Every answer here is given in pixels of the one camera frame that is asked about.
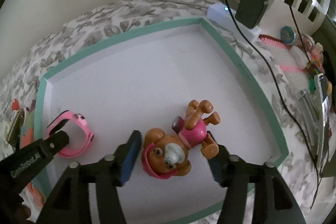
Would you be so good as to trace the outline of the gold patterned black lighter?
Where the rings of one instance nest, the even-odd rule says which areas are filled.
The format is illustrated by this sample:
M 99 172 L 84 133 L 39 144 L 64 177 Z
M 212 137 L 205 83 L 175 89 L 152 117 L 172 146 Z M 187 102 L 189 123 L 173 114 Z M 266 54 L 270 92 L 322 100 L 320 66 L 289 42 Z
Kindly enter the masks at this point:
M 15 147 L 17 141 L 21 135 L 21 128 L 25 122 L 25 110 L 24 108 L 20 108 L 14 111 L 14 118 L 12 120 L 12 124 L 10 126 L 9 132 L 6 137 L 7 143 L 12 147 Z

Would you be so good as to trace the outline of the brown dog toy figure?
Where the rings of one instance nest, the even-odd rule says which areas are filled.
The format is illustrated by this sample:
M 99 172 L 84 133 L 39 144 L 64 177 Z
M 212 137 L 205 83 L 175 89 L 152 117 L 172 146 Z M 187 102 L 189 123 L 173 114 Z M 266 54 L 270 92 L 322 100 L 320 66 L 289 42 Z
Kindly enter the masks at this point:
M 185 118 L 176 117 L 172 123 L 175 135 L 166 134 L 160 128 L 147 131 L 141 158 L 143 170 L 161 180 L 187 175 L 191 170 L 189 150 L 200 145 L 206 159 L 219 153 L 219 146 L 207 132 L 207 126 L 220 122 L 221 118 L 210 101 L 190 101 Z

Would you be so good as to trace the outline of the pink kids smartwatch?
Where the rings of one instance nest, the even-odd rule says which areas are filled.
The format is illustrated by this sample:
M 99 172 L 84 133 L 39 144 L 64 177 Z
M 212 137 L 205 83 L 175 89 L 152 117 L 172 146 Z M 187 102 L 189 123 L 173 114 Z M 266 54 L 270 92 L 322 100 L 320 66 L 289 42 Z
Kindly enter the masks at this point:
M 94 139 L 85 117 L 70 110 L 60 113 L 47 127 L 46 134 L 52 135 L 64 131 L 69 136 L 69 143 L 58 153 L 60 157 L 73 158 L 83 154 Z

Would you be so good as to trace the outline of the red white glue bottle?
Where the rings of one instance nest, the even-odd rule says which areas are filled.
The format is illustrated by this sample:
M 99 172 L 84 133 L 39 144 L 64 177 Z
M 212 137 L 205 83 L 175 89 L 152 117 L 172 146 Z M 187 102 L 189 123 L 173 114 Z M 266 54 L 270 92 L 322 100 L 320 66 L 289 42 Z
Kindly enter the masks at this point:
M 17 111 L 19 110 L 19 108 L 20 108 L 19 101 L 16 98 L 14 98 L 11 103 L 11 111 Z

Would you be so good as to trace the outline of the magenta small cylinder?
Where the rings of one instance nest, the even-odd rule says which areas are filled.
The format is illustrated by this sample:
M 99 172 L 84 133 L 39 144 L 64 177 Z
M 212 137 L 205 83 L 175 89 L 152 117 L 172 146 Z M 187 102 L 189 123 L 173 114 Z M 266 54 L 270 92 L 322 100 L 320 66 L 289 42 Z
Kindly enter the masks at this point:
M 29 108 L 29 112 L 30 112 L 30 113 L 33 112 L 33 111 L 35 110 L 35 107 L 36 107 L 36 99 L 33 99 L 33 100 L 31 101 L 31 106 L 30 106 L 30 108 Z

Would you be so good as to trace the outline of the coral blue utility knife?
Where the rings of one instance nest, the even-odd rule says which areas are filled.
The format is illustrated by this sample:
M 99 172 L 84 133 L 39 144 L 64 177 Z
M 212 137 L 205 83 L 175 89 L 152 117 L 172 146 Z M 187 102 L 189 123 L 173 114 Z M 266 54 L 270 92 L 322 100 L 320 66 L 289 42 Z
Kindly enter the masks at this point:
M 26 188 L 33 198 L 34 205 L 36 205 L 38 208 L 42 208 L 45 204 L 45 197 L 43 194 L 36 187 L 34 187 L 31 182 L 27 184 Z

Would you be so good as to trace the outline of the pink blue inaer cutter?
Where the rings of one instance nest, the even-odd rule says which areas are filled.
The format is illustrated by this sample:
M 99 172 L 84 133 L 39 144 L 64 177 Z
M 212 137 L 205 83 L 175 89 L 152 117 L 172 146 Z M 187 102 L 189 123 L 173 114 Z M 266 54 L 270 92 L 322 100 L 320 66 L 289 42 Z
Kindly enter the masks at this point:
M 34 142 L 34 129 L 23 126 L 21 129 L 20 148 Z

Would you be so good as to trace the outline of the teal white shallow box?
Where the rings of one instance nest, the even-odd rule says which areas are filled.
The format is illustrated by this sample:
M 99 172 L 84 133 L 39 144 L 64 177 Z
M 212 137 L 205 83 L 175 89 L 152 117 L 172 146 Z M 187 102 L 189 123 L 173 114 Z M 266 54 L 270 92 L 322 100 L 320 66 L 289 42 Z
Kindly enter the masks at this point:
M 81 50 L 41 78 L 35 109 L 35 138 L 64 110 L 84 115 L 94 133 L 89 148 L 68 159 L 56 156 L 37 176 L 48 197 L 71 161 L 97 162 L 125 143 L 133 130 L 144 139 L 158 127 L 175 133 L 175 117 L 188 103 L 209 100 L 221 123 L 209 125 L 215 140 L 246 162 L 278 167 L 288 146 L 268 87 L 202 18 L 141 27 Z M 191 172 L 161 180 L 150 177 L 138 157 L 130 180 L 118 188 L 127 223 L 191 223 L 221 209 L 226 190 L 214 181 L 197 147 Z

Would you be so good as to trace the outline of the smartphone on stand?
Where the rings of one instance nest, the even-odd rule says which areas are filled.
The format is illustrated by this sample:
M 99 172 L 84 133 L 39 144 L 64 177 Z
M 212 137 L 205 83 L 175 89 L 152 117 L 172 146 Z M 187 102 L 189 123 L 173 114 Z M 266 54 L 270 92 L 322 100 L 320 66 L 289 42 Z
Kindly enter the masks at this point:
M 329 114 L 331 106 L 331 96 L 328 94 L 329 82 L 327 77 L 320 73 L 314 76 L 315 82 L 315 102 L 318 109 L 318 148 L 317 166 L 320 167 L 326 160 L 329 149 Z

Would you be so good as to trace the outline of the white pink crochet mat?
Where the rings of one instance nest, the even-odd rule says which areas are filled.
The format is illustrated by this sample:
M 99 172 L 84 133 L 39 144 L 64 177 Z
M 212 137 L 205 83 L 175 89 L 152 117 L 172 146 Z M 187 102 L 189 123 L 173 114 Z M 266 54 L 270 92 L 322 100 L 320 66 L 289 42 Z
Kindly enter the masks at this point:
M 276 64 L 284 72 L 292 88 L 295 90 L 308 89 L 311 77 L 306 69 L 308 59 L 305 53 L 298 46 L 287 46 L 272 36 L 260 35 L 259 39 L 272 53 Z

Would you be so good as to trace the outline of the floral grey white blanket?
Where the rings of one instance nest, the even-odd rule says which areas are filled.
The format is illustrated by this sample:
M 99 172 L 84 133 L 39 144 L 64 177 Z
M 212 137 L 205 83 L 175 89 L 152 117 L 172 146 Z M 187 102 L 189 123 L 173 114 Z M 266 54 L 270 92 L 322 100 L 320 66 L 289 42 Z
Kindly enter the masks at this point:
M 10 106 L 14 98 L 30 103 L 36 97 L 42 75 L 63 60 L 85 47 L 128 32 L 138 27 L 189 17 L 205 16 L 209 5 L 217 0 L 127 0 L 113 2 L 93 9 L 64 24 L 56 32 L 35 39 L 30 46 L 23 39 L 23 52 L 14 59 L 9 73 L 1 79 L 1 137 L 10 127 Z M 311 220 L 317 185 L 315 170 L 305 147 L 302 133 L 294 120 L 301 120 L 294 90 L 263 43 L 250 47 L 237 41 L 222 27 L 217 31 L 243 59 L 258 82 L 267 90 L 267 96 L 285 131 L 289 156 L 280 166 L 291 191 L 307 221 Z

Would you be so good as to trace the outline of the teal round tin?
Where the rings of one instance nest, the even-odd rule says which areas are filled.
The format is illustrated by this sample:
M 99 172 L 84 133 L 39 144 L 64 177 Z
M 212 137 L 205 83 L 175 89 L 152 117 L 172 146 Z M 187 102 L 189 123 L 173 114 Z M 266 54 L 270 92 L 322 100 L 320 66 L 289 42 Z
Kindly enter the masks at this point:
M 283 26 L 280 30 L 280 39 L 286 45 L 292 45 L 295 41 L 296 32 L 290 26 Z

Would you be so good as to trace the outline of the colourful trinket pile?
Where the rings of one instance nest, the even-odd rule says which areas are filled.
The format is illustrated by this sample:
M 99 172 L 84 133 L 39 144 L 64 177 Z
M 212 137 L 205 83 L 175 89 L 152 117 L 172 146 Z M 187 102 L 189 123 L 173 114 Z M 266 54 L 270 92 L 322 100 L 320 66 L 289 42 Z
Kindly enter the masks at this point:
M 323 46 L 316 43 L 307 34 L 297 34 L 296 45 L 291 48 L 294 51 L 295 61 L 299 69 L 307 71 L 309 74 L 309 91 L 313 92 L 316 88 L 314 76 L 325 73 L 323 69 Z

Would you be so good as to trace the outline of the white power strip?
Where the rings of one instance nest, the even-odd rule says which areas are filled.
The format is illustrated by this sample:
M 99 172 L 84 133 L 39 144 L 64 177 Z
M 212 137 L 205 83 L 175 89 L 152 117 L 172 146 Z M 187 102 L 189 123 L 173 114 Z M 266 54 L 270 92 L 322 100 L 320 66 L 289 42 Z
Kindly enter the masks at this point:
M 259 38 L 259 35 L 261 34 L 261 28 L 259 26 L 249 29 L 236 20 L 236 23 L 239 27 L 237 28 L 233 19 L 231 18 L 228 7 L 223 3 L 214 3 L 210 5 L 207 11 L 207 17 L 222 26 L 227 31 L 231 32 L 232 36 L 239 40 L 244 39 L 239 30 L 251 43 L 256 42 L 256 40 Z

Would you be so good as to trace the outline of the black power adapter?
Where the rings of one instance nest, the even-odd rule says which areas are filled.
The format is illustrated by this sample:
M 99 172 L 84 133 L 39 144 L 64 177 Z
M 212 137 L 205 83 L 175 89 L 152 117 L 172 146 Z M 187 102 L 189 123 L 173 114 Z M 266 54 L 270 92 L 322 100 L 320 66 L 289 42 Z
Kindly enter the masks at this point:
M 249 29 L 259 23 L 268 7 L 267 0 L 240 0 L 235 19 Z

